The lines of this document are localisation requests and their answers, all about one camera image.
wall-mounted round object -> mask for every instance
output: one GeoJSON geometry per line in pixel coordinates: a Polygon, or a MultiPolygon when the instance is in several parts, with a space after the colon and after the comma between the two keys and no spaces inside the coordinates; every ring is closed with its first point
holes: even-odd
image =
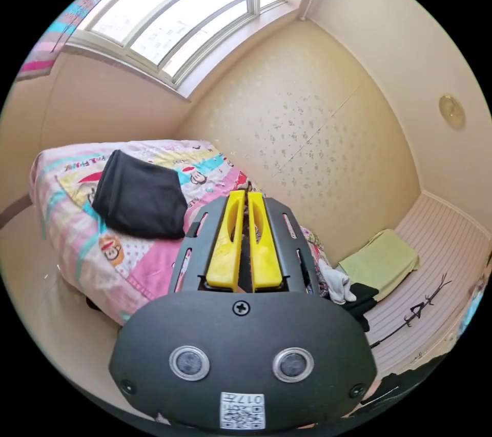
{"type": "Polygon", "coordinates": [[[439,111],[452,128],[460,129],[465,125],[463,106],[451,94],[444,94],[439,99],[439,111]]]}

curtain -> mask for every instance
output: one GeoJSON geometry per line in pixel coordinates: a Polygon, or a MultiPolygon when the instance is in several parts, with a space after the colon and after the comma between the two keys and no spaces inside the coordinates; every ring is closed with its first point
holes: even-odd
{"type": "Polygon", "coordinates": [[[74,1],[44,32],[24,61],[16,80],[50,74],[62,47],[80,22],[101,0],[74,1]]]}

mattress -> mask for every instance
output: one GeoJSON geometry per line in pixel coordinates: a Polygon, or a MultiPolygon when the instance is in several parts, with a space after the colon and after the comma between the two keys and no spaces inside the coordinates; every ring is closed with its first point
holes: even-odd
{"type": "MultiPolygon", "coordinates": [[[[119,324],[166,295],[182,240],[144,240],[109,229],[92,209],[97,182],[111,153],[178,172],[188,209],[187,232],[199,209],[237,189],[258,190],[207,141],[91,143],[45,150],[30,174],[30,196],[42,234],[55,249],[63,278],[119,324]]],[[[326,260],[317,236],[301,227],[315,263],[326,260]]]]}

window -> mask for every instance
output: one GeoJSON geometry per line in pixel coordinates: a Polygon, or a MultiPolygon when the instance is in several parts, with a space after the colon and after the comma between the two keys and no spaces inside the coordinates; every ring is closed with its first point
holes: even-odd
{"type": "Polygon", "coordinates": [[[111,56],[177,88],[228,35],[284,0],[102,0],[71,44],[111,56]]]}

black border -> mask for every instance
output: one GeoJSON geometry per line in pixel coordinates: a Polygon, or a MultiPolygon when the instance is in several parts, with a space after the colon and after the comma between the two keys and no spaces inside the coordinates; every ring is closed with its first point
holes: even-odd
{"type": "MultiPolygon", "coordinates": [[[[4,97],[30,49],[49,24],[73,0],[3,0],[4,97]]],[[[490,97],[490,26],[488,0],[417,0],[455,41],[484,91],[490,97]]],[[[2,176],[1,181],[8,179],[2,176]]],[[[30,339],[2,284],[2,360],[4,362],[3,425],[22,430],[62,433],[120,432],[143,434],[125,425],[85,398],[54,369],[30,339]]],[[[447,432],[476,424],[488,415],[490,380],[488,343],[490,289],[484,293],[477,314],[462,339],[428,381],[382,416],[356,432],[393,435],[405,432],[447,432]]],[[[182,434],[195,432],[179,429],[182,434]]],[[[303,430],[302,435],[330,435],[326,428],[303,430]]]]}

